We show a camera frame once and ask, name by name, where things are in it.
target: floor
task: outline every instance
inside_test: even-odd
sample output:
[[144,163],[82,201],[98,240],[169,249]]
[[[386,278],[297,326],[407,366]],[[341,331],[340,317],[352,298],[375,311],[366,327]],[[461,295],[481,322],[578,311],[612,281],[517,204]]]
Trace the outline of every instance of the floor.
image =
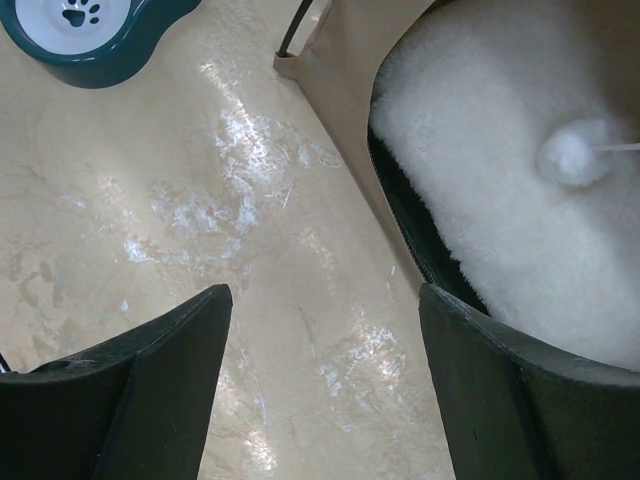
[[228,283],[199,480],[451,479],[415,293],[271,68],[297,4],[204,0],[102,91],[0,33],[0,351],[26,372]]

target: white fluffy cushion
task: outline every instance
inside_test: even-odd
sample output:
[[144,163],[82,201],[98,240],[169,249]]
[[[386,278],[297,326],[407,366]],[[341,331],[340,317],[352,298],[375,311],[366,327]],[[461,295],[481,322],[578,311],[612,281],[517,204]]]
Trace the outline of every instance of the white fluffy cushion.
[[458,0],[425,16],[383,65],[371,124],[494,318],[640,370],[640,157],[616,153],[588,188],[536,166],[575,118],[633,140],[601,85],[589,3]]

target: white string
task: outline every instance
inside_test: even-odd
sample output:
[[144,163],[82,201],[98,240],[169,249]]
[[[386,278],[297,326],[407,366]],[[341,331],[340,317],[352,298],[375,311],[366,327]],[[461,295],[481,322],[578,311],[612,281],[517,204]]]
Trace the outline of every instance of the white string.
[[596,152],[630,152],[640,150],[640,143],[624,143],[622,145],[599,145],[592,147]]

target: paw print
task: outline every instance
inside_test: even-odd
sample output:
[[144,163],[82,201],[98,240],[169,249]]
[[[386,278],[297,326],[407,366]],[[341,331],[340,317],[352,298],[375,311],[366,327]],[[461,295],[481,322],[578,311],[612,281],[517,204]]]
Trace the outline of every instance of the paw print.
[[100,4],[94,3],[93,0],[65,0],[65,9],[62,16],[69,22],[72,27],[80,28],[85,23],[96,25],[100,22],[97,13],[100,11]]

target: teal pet bowl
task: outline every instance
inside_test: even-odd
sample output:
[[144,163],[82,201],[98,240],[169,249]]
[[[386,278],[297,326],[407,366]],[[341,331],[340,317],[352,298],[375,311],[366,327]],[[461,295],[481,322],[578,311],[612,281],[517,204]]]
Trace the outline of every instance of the teal pet bowl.
[[11,39],[54,77],[105,88],[135,75],[202,0],[0,0]]

